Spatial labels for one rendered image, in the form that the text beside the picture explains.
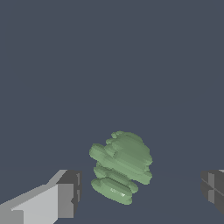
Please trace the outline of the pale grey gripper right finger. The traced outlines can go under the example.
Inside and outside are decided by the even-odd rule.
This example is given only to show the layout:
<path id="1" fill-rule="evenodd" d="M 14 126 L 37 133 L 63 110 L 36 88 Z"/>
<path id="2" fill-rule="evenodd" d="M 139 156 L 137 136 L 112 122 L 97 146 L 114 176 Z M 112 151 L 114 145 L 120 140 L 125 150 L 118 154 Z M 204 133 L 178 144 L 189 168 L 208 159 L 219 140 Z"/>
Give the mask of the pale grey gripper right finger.
<path id="1" fill-rule="evenodd" d="M 224 214 L 224 170 L 202 171 L 200 178 L 203 196 Z"/>

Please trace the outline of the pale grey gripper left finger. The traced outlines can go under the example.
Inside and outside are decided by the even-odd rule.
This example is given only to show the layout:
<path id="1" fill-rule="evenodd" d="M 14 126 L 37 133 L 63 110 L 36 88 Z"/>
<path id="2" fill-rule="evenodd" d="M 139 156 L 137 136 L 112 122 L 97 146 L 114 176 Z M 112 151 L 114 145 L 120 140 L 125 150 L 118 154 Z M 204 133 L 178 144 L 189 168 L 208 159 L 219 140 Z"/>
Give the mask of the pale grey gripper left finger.
<path id="1" fill-rule="evenodd" d="M 45 185 L 0 205 L 0 224 L 54 224 L 73 218 L 82 195 L 82 171 L 59 170 Z"/>

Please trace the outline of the green lumpy figurine object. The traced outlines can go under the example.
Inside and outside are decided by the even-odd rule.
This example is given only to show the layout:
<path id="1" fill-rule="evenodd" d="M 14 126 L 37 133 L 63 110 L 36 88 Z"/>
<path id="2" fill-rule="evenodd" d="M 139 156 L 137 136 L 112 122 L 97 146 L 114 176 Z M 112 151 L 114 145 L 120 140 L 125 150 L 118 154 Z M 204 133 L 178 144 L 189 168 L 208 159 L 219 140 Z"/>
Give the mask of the green lumpy figurine object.
<path id="1" fill-rule="evenodd" d="M 91 186 L 108 199 L 130 205 L 133 194 L 138 192 L 134 181 L 143 185 L 151 182 L 150 149 L 134 133 L 113 132 L 106 145 L 94 143 L 89 156 L 96 161 L 96 178 L 91 181 Z"/>

